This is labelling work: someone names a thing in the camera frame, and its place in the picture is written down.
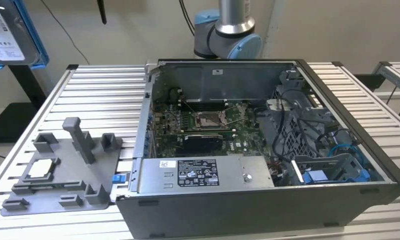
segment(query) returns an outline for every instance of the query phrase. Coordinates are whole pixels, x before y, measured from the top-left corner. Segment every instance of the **metal rail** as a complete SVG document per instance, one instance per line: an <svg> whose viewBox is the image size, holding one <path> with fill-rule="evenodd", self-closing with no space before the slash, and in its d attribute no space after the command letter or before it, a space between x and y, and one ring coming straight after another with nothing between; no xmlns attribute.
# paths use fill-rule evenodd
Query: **metal rail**
<svg viewBox="0 0 400 240"><path fill-rule="evenodd" d="M381 61L373 73L383 75L400 88L400 62Z"/></svg>
<svg viewBox="0 0 400 240"><path fill-rule="evenodd" d="M327 62L309 63L309 65L400 168L400 117L344 67ZM35 151L32 140L39 132L53 132L57 138L69 138L68 133L60 130L63 120L68 116L83 119L81 128L89 130L92 136L115 132L123 137L117 172L131 170L145 85L144 76L144 66L80 66L76 70L65 72L0 167L0 209L2 201L9 196L12 185L32 158ZM124 185L113 187L113 193L125 188ZM45 234L67 240L132 238L115 205L97 211L6 217L0 215L0 239L44 239ZM249 234L236 238L247 240L400 239L400 197L388 205L371 207L345 227Z"/></svg>

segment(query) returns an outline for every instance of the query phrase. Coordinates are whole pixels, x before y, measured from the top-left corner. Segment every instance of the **gray 3d printed holder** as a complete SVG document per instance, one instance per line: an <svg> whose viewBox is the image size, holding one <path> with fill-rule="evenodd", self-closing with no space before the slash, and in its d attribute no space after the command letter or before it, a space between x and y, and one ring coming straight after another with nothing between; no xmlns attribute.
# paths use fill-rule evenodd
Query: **gray 3d printed holder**
<svg viewBox="0 0 400 240"><path fill-rule="evenodd" d="M37 151L2 203L1 215L105 209L123 140L113 133L92 138L80 119L68 117L63 129L72 139L40 133Z"/></svg>

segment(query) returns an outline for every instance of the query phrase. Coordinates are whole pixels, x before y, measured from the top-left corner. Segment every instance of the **blue latch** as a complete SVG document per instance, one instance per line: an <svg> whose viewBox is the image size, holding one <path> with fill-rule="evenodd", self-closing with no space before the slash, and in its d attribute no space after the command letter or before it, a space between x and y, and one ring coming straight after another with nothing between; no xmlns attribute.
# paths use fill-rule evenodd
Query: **blue latch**
<svg viewBox="0 0 400 240"><path fill-rule="evenodd" d="M116 174L112 176L112 184L124 184L127 182L125 174Z"/></svg>

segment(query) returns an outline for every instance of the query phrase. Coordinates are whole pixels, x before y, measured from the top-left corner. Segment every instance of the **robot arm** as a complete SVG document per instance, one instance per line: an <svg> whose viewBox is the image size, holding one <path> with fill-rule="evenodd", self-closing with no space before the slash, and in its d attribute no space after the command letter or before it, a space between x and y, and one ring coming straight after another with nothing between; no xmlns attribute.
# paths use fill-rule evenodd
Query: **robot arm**
<svg viewBox="0 0 400 240"><path fill-rule="evenodd" d="M219 0L219 10L195 15L193 53L205 59L255 59L263 40L253 33L249 0Z"/></svg>

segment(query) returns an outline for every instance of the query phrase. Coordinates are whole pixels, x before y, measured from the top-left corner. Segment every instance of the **green circuit board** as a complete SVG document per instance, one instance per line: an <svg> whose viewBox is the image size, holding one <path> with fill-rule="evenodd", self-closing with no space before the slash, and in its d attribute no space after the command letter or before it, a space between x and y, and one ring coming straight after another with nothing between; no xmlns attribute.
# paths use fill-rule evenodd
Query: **green circuit board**
<svg viewBox="0 0 400 240"><path fill-rule="evenodd" d="M269 156L265 139L247 103L232 102L221 111L181 111L176 105L157 105L153 114L159 158ZM209 152L180 153L187 136L221 136L221 147Z"/></svg>

